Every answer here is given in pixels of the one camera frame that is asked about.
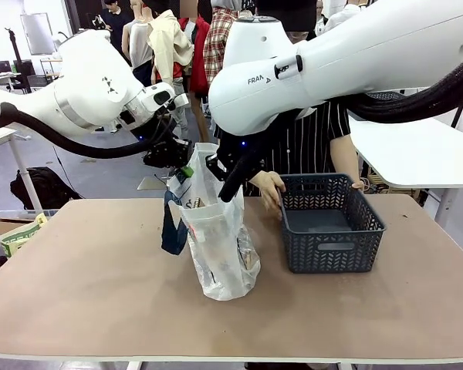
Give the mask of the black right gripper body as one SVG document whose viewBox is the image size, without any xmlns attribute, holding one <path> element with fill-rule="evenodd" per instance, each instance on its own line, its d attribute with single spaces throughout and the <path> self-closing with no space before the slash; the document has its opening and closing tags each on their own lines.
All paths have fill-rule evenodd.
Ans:
<svg viewBox="0 0 463 370">
<path fill-rule="evenodd" d="M 254 140 L 254 135 L 221 135 L 217 154 L 219 162 L 227 173 L 231 173 L 242 156 L 250 151 Z"/>
</svg>

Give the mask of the person in striped black shirt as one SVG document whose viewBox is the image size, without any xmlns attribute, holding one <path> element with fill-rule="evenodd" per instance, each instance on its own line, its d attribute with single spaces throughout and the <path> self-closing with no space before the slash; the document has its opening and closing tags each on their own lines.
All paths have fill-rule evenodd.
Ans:
<svg viewBox="0 0 463 370">
<path fill-rule="evenodd" d="M 314 7 L 321 0 L 256 0 L 260 15 L 278 19 L 292 43 L 316 37 Z M 348 113 L 338 103 L 324 103 L 296 121 L 264 159 L 265 172 L 278 175 L 337 173 L 330 155 L 330 142 L 350 135 Z M 260 197 L 260 191 L 247 197 Z"/>
</svg>

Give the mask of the clear plastic bag navy handles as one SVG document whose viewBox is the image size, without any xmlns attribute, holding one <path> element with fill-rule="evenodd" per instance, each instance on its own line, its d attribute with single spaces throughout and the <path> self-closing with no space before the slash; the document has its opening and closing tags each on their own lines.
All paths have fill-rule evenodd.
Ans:
<svg viewBox="0 0 463 370">
<path fill-rule="evenodd" d="M 223 182 L 205 164 L 205 157 L 217 149 L 213 143 L 197 143 L 187 164 L 194 170 L 193 176 L 183 178 L 176 171 L 167 182 L 161 247 L 179 255 L 189 246 L 204 295 L 230 301 L 251 290 L 242 279 L 237 242 L 238 232 L 245 226 L 245 201 L 242 189 L 228 203 L 218 197 Z M 193 209 L 196 197 L 204 206 Z"/>
</svg>

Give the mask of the background person dark clothes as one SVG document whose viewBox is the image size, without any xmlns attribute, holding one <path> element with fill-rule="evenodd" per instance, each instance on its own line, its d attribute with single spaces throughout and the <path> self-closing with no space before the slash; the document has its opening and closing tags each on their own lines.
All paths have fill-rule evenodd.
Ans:
<svg viewBox="0 0 463 370">
<path fill-rule="evenodd" d="M 105 28 L 110 31 L 110 42 L 130 64 L 130 58 L 125 56 L 122 50 L 123 27 L 130 22 L 130 17 L 123 12 L 117 0 L 103 0 L 103 4 L 105 8 L 101 11 L 101 18 L 106 24 Z"/>
</svg>

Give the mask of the dark grey plastic basket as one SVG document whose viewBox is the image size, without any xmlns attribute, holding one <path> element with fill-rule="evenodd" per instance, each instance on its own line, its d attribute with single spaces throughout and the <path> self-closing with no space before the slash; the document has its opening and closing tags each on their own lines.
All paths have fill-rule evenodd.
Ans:
<svg viewBox="0 0 463 370">
<path fill-rule="evenodd" d="M 372 270 L 386 230 L 366 197 L 341 173 L 283 175 L 282 239 L 295 274 Z"/>
</svg>

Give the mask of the person's right hand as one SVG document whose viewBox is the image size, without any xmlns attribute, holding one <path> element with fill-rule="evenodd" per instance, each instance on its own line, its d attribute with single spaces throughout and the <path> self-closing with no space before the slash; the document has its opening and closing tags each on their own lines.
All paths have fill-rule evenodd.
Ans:
<svg viewBox="0 0 463 370">
<path fill-rule="evenodd" d="M 286 187 L 280 175 L 274 171 L 261 171 L 256 186 L 259 188 L 266 209 L 281 214 L 279 193 L 284 192 Z"/>
</svg>

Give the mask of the green printed cardboard box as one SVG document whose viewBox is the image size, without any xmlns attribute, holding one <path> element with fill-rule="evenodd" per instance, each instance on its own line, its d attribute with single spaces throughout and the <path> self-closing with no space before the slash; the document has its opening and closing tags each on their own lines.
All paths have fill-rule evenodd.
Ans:
<svg viewBox="0 0 463 370">
<path fill-rule="evenodd" d="M 18 227 L 0 236 L 0 245 L 7 258 L 15 254 L 27 243 L 46 223 L 48 219 L 44 213 L 39 214 L 33 222 Z"/>
</svg>

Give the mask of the person's left forearm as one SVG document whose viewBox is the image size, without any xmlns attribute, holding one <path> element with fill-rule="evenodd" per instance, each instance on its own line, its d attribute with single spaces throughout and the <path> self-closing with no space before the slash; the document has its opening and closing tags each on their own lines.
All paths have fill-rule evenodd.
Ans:
<svg viewBox="0 0 463 370">
<path fill-rule="evenodd" d="M 330 155 L 337 173 L 345 173 L 353 182 L 360 180 L 358 156 L 350 135 L 332 140 Z"/>
</svg>

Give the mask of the whiteboard on stand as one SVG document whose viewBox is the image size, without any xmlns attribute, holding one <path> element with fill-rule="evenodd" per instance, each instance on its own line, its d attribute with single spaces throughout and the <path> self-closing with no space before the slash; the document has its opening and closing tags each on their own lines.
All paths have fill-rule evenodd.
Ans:
<svg viewBox="0 0 463 370">
<path fill-rule="evenodd" d="M 32 56 L 52 55 L 56 51 L 48 15 L 43 13 L 20 15 L 22 27 Z"/>
</svg>

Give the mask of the black backpack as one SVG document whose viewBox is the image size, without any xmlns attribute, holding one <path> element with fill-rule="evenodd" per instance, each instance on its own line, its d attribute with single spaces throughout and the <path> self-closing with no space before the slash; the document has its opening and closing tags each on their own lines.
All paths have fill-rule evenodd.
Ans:
<svg viewBox="0 0 463 370">
<path fill-rule="evenodd" d="M 71 200 L 83 198 L 49 167 L 31 167 L 28 168 L 28 172 L 44 210 L 58 210 Z M 25 210 L 33 210 L 32 201 L 19 171 L 10 183 L 10 191 L 22 202 Z"/>
</svg>

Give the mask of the mannequin with beige shirt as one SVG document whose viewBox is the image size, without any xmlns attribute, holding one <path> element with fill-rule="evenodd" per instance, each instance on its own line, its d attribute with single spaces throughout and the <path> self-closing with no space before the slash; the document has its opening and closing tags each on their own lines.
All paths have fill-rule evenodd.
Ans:
<svg viewBox="0 0 463 370">
<path fill-rule="evenodd" d="M 147 44 L 153 51 L 151 82 L 168 83 L 177 96 L 184 94 L 184 70 L 191 64 L 193 46 L 171 11 L 169 0 L 142 1 L 153 15 L 147 29 Z"/>
</svg>

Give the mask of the mannequin with white tank top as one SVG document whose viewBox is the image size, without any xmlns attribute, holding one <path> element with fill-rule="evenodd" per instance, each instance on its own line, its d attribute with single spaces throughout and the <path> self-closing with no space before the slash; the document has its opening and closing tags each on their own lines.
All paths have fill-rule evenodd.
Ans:
<svg viewBox="0 0 463 370">
<path fill-rule="evenodd" d="M 151 85 L 153 50 L 147 43 L 149 23 L 154 19 L 143 0 L 130 0 L 134 20 L 123 27 L 122 51 L 130 59 L 134 76 L 145 86 Z"/>
</svg>

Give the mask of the plaid shirt on mannequin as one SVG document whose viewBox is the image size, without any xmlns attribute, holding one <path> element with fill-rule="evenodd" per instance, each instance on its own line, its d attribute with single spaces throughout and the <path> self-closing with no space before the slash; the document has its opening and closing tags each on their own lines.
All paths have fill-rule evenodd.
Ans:
<svg viewBox="0 0 463 370">
<path fill-rule="evenodd" d="M 242 9 L 240 0 L 211 0 L 212 19 L 204 42 L 204 71 L 211 86 L 213 79 L 223 68 L 225 47 L 233 22 Z"/>
</svg>

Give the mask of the large white table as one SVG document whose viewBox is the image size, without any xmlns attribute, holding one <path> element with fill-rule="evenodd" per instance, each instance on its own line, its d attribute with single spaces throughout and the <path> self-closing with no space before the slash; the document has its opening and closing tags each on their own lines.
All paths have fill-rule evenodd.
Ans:
<svg viewBox="0 0 463 370">
<path fill-rule="evenodd" d="M 463 103 L 448 114 L 409 123 L 382 124 L 350 117 L 359 155 L 390 187 L 442 189 L 435 215 L 444 227 L 458 191 L 463 189 Z"/>
</svg>

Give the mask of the shiny foil packet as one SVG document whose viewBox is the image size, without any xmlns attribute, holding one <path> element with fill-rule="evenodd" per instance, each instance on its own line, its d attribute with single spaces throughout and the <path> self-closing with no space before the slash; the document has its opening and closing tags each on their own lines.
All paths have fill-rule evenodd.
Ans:
<svg viewBox="0 0 463 370">
<path fill-rule="evenodd" d="M 256 278 L 261 269 L 261 262 L 252 238 L 245 226 L 242 226 L 237 236 L 238 253 L 241 258 L 242 279 L 248 290 L 255 286 Z"/>
</svg>

